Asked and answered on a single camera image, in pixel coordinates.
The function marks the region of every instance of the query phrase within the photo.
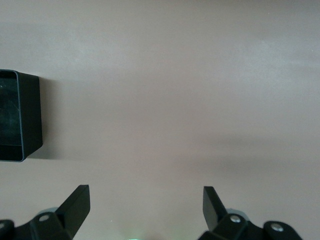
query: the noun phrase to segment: black box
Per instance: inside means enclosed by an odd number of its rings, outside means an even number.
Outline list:
[[[22,162],[42,144],[39,78],[0,69],[0,161]]]

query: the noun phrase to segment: beige wall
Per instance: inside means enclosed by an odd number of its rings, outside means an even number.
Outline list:
[[[1,0],[0,68],[41,77],[44,146],[0,162],[0,219],[89,184],[76,240],[196,240],[207,185],[318,239],[320,4],[295,2]]]

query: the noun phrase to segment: black plastic part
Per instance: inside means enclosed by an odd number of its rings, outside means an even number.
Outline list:
[[[56,212],[44,212],[19,227],[0,220],[0,240],[72,240],[90,211],[88,185],[78,186]]]
[[[11,220],[0,220],[0,240],[9,240],[13,237],[15,224]]]
[[[233,222],[231,220],[231,216],[237,216],[240,219],[240,222]],[[247,227],[248,223],[244,217],[236,214],[227,214],[219,222],[212,233],[228,240],[238,240],[241,235],[244,235]]]
[[[276,231],[272,228],[272,224],[278,224],[282,227],[283,231]],[[267,221],[263,225],[266,234],[272,240],[302,240],[298,233],[288,224],[280,221]]]
[[[0,161],[21,162],[42,144],[39,77],[0,69]]]
[[[209,231],[216,228],[218,222],[226,215],[227,210],[212,186],[203,188],[203,215]]]
[[[211,186],[203,189],[203,214],[209,231],[199,240],[302,240],[297,232],[284,222],[268,221],[262,229],[241,215],[228,213]],[[237,216],[238,221],[232,221],[232,216]],[[273,229],[273,224],[280,225],[281,231]]]
[[[30,221],[33,240],[72,240],[54,212],[45,212]]]
[[[80,185],[55,211],[63,227],[73,238],[90,211],[90,192],[88,185]]]

